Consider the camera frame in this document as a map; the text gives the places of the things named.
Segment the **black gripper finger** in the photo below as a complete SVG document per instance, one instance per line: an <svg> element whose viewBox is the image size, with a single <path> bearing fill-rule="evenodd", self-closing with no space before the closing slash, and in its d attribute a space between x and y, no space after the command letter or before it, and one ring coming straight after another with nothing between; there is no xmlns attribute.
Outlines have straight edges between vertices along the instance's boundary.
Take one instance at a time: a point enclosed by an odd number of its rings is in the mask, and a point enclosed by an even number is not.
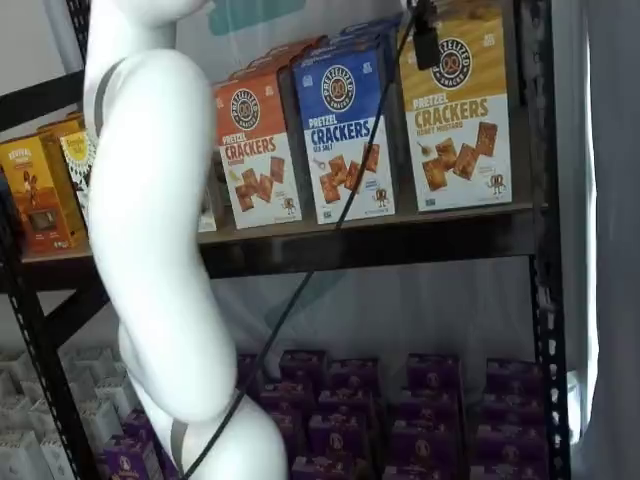
<svg viewBox="0 0 640 480"><path fill-rule="evenodd" d="M432 1L418 0L414 6L414 50L417 67L425 71L439 64L439 40L435 26L437 7Z"/></svg>

